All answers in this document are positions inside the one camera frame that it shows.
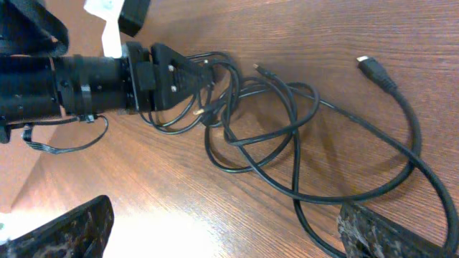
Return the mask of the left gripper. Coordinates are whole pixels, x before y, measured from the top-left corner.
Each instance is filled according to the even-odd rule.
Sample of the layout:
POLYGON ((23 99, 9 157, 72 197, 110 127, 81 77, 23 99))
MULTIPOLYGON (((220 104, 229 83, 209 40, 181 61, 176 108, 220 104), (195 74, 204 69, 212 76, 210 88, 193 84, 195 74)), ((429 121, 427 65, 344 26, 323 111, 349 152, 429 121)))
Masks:
POLYGON ((211 68, 192 62, 165 44, 155 43, 147 49, 139 42, 126 42, 122 52, 130 80, 130 113, 172 109, 213 83, 211 68))

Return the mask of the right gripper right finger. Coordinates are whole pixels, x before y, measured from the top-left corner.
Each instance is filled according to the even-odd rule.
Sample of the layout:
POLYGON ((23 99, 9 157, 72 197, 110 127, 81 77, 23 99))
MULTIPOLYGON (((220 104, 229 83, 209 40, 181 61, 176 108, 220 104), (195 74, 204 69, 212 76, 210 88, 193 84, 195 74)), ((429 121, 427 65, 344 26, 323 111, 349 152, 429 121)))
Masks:
POLYGON ((343 204, 338 231, 351 258, 458 258, 400 224, 354 203, 343 204))

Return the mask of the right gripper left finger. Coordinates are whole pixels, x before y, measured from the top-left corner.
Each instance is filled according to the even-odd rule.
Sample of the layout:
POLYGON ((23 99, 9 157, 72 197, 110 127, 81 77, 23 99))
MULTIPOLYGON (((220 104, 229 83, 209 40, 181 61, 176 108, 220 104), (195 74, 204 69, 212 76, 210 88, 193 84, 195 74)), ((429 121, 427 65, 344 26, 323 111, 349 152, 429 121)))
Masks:
POLYGON ((108 196, 100 195, 1 245, 1 257, 101 258, 114 225, 108 196))

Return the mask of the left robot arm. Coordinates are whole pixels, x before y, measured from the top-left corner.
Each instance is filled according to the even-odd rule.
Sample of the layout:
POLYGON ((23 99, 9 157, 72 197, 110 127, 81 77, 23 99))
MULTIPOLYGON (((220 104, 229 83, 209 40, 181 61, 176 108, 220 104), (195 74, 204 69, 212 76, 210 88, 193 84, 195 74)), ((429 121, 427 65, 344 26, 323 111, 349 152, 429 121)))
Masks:
POLYGON ((66 26, 38 1, 1 3, 1 142, 66 113, 164 111, 214 82, 207 64, 165 44, 126 42, 119 58, 68 56, 66 26))

